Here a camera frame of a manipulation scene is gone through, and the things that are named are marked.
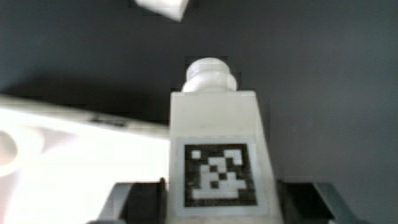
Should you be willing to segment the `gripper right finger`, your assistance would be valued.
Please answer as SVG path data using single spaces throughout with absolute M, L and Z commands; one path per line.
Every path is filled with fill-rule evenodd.
M 283 224 L 370 224 L 360 220 L 324 182 L 276 181 Z

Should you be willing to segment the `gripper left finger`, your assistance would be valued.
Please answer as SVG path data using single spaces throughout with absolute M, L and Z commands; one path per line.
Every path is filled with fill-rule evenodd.
M 164 224 L 166 186 L 155 182 L 113 185 L 97 218 L 86 224 Z

